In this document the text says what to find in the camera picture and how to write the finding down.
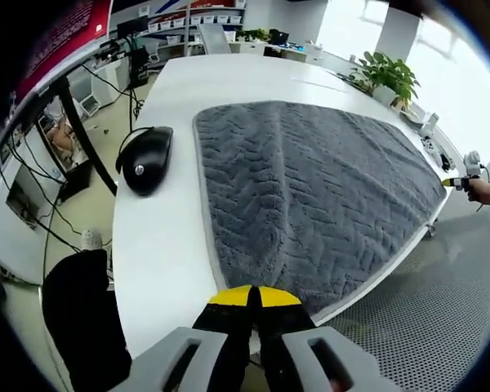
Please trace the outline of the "person's right hand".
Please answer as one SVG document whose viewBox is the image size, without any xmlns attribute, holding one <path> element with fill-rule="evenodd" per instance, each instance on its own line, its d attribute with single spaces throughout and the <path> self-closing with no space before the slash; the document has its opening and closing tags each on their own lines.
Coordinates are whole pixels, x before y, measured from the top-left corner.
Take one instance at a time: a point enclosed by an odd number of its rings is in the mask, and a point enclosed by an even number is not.
<svg viewBox="0 0 490 392">
<path fill-rule="evenodd" d="M 470 178 L 467 198 L 470 202 L 485 204 L 488 199 L 489 183 L 481 178 Z"/>
</svg>

